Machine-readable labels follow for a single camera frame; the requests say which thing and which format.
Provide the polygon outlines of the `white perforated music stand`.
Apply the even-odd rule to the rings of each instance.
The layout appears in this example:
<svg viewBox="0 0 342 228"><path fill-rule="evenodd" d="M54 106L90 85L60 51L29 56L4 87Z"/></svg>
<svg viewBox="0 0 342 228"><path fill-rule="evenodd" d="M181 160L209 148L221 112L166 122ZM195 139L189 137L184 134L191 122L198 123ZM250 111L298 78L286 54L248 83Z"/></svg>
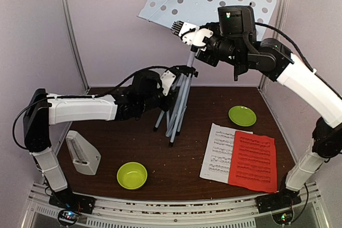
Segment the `white perforated music stand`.
<svg viewBox="0 0 342 228"><path fill-rule="evenodd" d="M249 5L257 21L268 23L277 0L147 0L138 17L166 28L191 44L196 30L208 22L217 22L218 7Z"/></svg>

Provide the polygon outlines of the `red sheet music page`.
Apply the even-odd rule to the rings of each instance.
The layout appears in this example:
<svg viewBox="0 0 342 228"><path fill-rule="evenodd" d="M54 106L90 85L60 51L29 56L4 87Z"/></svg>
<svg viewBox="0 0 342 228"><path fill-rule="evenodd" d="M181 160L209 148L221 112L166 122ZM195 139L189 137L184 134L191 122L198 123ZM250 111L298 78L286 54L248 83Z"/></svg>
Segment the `red sheet music page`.
<svg viewBox="0 0 342 228"><path fill-rule="evenodd" d="M258 192L277 192L275 140L236 131L228 184Z"/></svg>

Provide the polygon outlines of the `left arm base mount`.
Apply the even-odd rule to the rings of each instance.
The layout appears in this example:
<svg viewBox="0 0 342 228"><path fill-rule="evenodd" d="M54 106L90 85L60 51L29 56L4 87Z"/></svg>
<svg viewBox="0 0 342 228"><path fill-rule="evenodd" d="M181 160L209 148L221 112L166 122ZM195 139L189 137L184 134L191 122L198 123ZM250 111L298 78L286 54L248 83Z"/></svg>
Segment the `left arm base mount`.
<svg viewBox="0 0 342 228"><path fill-rule="evenodd" d="M53 194L49 204L61 208L57 214L57 221L64 227L75 225L84 214L92 214L96 199L91 196L74 195L73 203L62 203Z"/></svg>

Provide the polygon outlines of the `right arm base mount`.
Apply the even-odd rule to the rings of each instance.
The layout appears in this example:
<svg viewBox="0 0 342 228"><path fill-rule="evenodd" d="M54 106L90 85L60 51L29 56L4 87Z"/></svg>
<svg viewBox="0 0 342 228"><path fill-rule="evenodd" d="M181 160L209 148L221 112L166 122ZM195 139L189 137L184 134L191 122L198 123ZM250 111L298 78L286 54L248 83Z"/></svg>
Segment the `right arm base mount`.
<svg viewBox="0 0 342 228"><path fill-rule="evenodd" d="M255 198L258 212L271 212L273 221L278 225L289 225L294 221L293 206L301 203L299 191L282 189L276 193Z"/></svg>

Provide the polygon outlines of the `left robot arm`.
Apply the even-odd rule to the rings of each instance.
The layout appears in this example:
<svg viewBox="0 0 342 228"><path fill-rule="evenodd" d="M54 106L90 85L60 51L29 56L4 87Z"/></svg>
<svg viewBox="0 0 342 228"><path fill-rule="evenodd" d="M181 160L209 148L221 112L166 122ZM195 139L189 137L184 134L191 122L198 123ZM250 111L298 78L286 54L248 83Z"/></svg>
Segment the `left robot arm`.
<svg viewBox="0 0 342 228"><path fill-rule="evenodd" d="M97 95L54 95L44 88L37 89L29 105L17 115L22 118L24 130L24 143L19 147L33 156L64 208L73 208L77 198L52 150L49 126L88 120L125 121L139 119L151 109L169 109L173 101L170 89L180 69L166 68L163 74L155 69L151 66L129 75L132 84L119 93L112 89Z"/></svg>

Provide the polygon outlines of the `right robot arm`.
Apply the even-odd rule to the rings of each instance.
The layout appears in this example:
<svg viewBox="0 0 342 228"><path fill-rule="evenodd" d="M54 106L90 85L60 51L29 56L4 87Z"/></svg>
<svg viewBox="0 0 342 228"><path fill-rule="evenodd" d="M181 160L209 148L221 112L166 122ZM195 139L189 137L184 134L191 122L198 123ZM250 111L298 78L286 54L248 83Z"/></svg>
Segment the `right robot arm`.
<svg viewBox="0 0 342 228"><path fill-rule="evenodd" d="M259 23L252 7L224 6L217 13L218 22L195 27L193 43L201 49L202 62L231 64L234 77L257 70L291 90L320 115L311 148L286 174L274 195L274 203L286 207L323 163L341 153L341 95L314 71L297 45L289 49L274 38L259 41Z"/></svg>

